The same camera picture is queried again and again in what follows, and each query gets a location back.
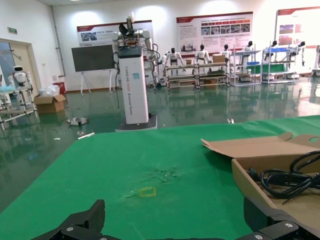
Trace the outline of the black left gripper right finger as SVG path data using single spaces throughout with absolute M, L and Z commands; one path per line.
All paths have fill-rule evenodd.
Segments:
M 300 223 L 281 209 L 243 199 L 243 216 L 252 233 L 245 240 L 314 240 L 315 229 Z

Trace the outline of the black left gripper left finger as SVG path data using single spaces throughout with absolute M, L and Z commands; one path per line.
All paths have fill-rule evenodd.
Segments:
M 70 214 L 58 227 L 36 240 L 99 240 L 103 237 L 105 201 L 98 199 L 85 211 Z

